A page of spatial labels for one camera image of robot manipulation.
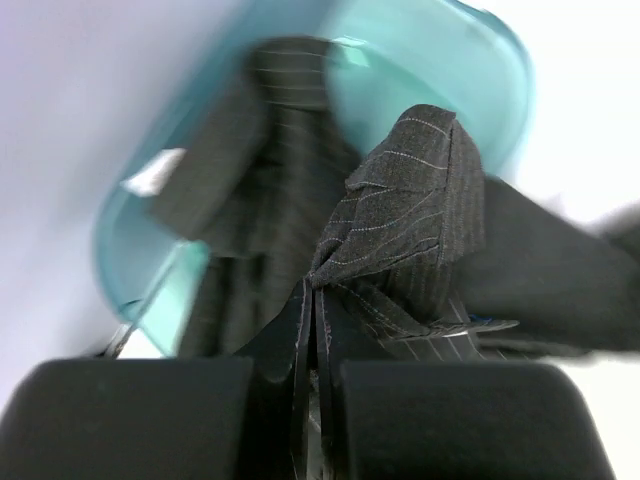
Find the black pinstriped shirt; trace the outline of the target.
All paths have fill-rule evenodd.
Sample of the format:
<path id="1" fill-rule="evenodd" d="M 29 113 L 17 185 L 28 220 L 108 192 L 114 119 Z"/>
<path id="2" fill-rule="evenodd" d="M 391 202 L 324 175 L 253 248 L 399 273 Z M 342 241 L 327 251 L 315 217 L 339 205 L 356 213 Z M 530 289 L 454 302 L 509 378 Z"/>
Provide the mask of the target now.
<path id="1" fill-rule="evenodd" d="M 329 97 L 336 51 L 256 45 L 150 206 L 209 250 L 178 357 L 253 365 L 234 479 L 342 479 L 348 362 L 639 349 L 637 233 L 589 234 L 486 174 L 436 106 L 360 156 Z"/>

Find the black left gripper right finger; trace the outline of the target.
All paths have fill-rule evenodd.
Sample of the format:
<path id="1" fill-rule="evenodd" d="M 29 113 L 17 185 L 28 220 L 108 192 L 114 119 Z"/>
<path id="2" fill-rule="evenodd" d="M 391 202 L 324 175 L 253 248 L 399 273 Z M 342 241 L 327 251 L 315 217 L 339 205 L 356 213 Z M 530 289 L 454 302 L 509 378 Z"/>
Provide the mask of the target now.
<path id="1" fill-rule="evenodd" d="M 611 479 L 575 384 L 539 363 L 348 362 L 342 479 Z"/>

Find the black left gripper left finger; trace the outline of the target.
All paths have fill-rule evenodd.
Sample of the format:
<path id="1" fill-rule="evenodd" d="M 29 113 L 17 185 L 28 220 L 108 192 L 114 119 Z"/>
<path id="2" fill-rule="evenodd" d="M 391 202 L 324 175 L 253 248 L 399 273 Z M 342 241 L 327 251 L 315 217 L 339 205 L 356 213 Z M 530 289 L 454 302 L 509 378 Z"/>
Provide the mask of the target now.
<path id="1" fill-rule="evenodd" d="M 4 479 L 231 479 L 251 361 L 58 360 L 1 419 Z"/>

